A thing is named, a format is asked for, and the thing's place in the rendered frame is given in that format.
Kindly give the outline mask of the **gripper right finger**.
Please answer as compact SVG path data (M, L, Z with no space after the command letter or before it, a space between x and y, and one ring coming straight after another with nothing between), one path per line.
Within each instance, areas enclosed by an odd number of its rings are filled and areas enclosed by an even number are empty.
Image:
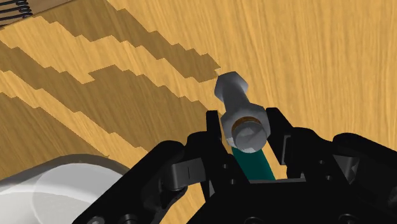
M397 218L397 151L353 133L331 141L267 108L268 138L291 179L303 178L315 207L332 218Z

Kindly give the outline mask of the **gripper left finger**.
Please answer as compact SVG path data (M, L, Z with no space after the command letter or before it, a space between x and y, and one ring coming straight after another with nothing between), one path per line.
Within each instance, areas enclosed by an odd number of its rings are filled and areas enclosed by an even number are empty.
M249 181L221 142L216 111L206 113L206 126L190 134L186 144L156 145L72 224L160 224L196 183L205 203L186 224L245 224L235 193Z

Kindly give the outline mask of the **grey hammer with green handle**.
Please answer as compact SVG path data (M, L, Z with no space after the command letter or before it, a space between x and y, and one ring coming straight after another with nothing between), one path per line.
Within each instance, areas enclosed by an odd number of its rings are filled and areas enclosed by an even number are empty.
M263 152L270 137L267 112L249 101L247 88L247 82L235 71L218 76L214 94L225 106L221 126L247 179L273 181L275 176Z

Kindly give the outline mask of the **white bowl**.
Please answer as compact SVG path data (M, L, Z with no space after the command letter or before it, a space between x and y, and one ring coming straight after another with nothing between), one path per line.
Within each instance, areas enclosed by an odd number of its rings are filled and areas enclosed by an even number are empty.
M74 154L0 179L0 224L72 224L128 170L106 157Z

